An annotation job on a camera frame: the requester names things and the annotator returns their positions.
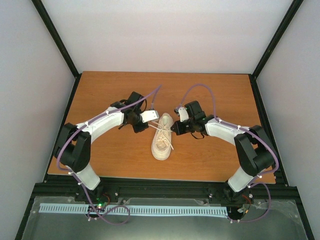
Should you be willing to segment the white shoelace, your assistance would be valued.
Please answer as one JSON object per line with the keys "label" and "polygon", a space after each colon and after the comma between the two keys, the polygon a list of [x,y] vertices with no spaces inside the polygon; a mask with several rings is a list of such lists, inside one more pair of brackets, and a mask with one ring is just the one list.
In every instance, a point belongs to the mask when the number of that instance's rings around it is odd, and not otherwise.
{"label": "white shoelace", "polygon": [[171,136],[171,130],[167,129],[163,124],[158,123],[156,121],[153,121],[152,123],[156,124],[157,126],[154,126],[152,124],[148,124],[149,127],[152,127],[156,129],[155,133],[155,144],[157,142],[162,141],[164,142],[164,145],[167,147],[170,147],[172,150],[174,150],[174,147],[172,145],[172,136]]}

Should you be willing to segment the white sneaker shoe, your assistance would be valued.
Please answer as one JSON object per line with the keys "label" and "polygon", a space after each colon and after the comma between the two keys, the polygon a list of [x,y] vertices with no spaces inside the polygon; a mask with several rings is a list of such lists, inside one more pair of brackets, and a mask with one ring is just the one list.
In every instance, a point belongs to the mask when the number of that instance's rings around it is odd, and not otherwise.
{"label": "white sneaker shoe", "polygon": [[165,161],[174,149],[172,144],[173,118],[164,113],[159,120],[152,122],[155,125],[149,126],[155,129],[155,134],[151,144],[151,153],[156,160]]}

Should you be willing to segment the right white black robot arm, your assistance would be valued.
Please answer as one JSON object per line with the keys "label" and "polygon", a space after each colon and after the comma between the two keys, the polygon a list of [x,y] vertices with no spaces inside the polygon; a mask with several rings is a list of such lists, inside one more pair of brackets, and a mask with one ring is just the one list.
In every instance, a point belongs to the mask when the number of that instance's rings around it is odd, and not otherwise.
{"label": "right white black robot arm", "polygon": [[261,179],[272,165],[279,165],[278,157],[265,130],[255,125],[246,127],[226,122],[214,115],[206,115],[198,101],[192,101],[174,110],[179,116],[171,130],[176,135],[200,133],[235,146],[239,168],[226,181],[222,197],[234,202],[238,195],[256,179]]}

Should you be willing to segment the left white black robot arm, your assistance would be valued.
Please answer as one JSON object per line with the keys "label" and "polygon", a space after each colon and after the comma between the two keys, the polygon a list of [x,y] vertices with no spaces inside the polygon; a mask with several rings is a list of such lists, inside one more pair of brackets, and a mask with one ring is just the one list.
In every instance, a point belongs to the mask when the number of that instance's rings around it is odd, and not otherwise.
{"label": "left white black robot arm", "polygon": [[87,188],[86,195],[92,201],[99,201],[104,195],[104,188],[99,185],[100,177],[90,165],[92,143],[114,127],[129,124],[135,133],[145,130],[148,124],[143,122],[141,106],[146,101],[144,96],[133,91],[128,99],[112,103],[92,119],[76,125],[66,123],[62,127],[53,149],[57,166],[64,165],[64,170]]}

